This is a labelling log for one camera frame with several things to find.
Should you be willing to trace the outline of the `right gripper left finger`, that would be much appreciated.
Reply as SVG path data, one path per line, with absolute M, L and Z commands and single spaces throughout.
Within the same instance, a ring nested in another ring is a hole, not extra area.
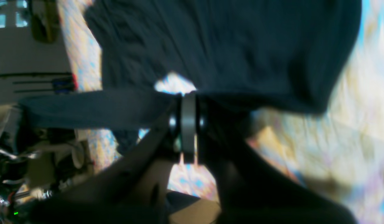
M 31 224 L 168 224 L 197 202 L 168 191 L 182 152 L 194 159 L 196 94 L 176 99 L 135 149 L 95 177 L 36 204 Z

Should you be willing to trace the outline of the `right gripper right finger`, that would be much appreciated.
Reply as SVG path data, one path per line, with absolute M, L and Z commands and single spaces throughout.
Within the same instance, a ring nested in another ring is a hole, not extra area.
M 221 205 L 218 224 L 356 224 L 353 214 L 298 185 L 246 143 L 230 112 L 197 96 L 199 158 L 216 180 Z

